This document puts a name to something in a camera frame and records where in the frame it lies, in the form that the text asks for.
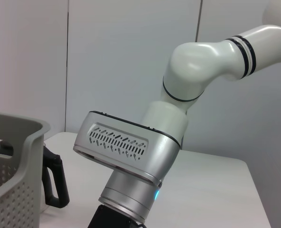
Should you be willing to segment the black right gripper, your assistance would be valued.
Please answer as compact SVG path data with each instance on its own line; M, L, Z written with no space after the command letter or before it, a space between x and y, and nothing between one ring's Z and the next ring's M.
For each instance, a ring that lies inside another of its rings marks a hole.
M98 206L88 228L142 228L133 219L105 206Z

